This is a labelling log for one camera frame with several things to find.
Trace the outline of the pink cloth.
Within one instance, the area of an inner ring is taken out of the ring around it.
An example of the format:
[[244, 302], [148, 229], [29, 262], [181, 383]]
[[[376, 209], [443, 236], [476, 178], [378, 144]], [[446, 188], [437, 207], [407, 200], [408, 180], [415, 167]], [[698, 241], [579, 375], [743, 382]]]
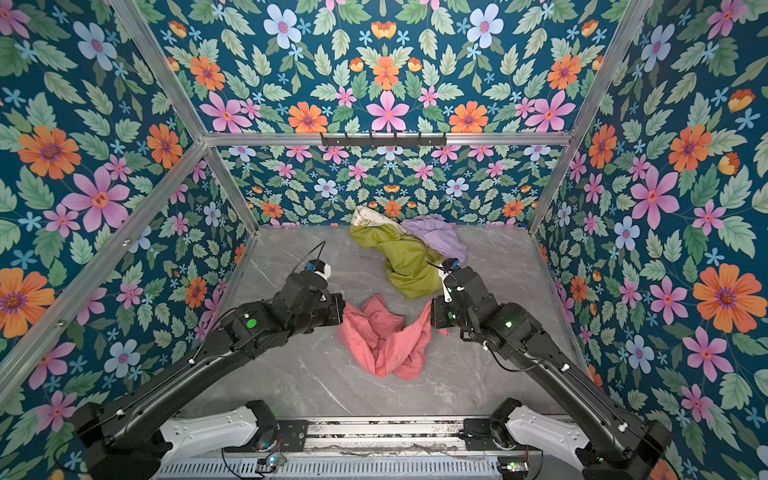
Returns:
[[427, 362], [432, 339], [432, 305], [428, 302], [418, 319], [408, 326], [404, 318], [387, 309], [380, 295], [361, 308], [347, 305], [339, 335], [342, 344], [368, 373], [377, 378], [393, 374], [404, 381], [417, 379]]

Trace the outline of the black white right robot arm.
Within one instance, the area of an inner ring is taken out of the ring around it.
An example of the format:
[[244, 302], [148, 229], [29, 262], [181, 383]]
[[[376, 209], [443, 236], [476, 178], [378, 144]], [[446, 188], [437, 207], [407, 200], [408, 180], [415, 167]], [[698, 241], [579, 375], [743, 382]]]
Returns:
[[502, 449], [533, 447], [576, 468], [586, 479], [647, 479], [671, 442], [660, 422], [621, 407], [579, 370], [542, 324], [517, 303], [498, 303], [480, 275], [450, 258], [437, 268], [443, 292], [431, 302], [436, 329], [456, 327], [499, 366], [530, 376], [569, 415], [561, 421], [508, 398], [488, 419]]

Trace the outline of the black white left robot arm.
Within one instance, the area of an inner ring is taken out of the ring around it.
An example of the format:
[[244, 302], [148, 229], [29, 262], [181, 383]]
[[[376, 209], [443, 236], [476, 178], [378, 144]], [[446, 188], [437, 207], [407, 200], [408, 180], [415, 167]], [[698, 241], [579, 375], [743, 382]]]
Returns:
[[269, 452], [279, 424], [262, 400], [223, 413], [181, 418], [183, 407], [221, 378], [300, 334], [337, 326], [345, 302], [328, 289], [331, 268], [312, 260], [272, 298], [225, 312], [200, 346], [118, 399], [72, 416], [93, 479], [150, 479], [176, 461], [213, 450]]

